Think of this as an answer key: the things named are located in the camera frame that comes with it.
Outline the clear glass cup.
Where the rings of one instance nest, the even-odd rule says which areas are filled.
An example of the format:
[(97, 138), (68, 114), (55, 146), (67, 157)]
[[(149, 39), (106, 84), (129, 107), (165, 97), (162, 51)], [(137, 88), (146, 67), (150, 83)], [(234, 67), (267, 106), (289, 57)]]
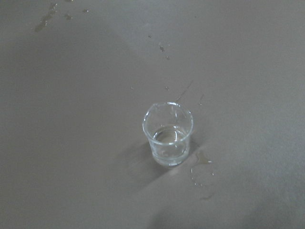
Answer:
[(175, 167), (188, 157), (193, 127), (191, 112), (175, 102), (153, 104), (142, 122), (152, 156), (164, 167)]

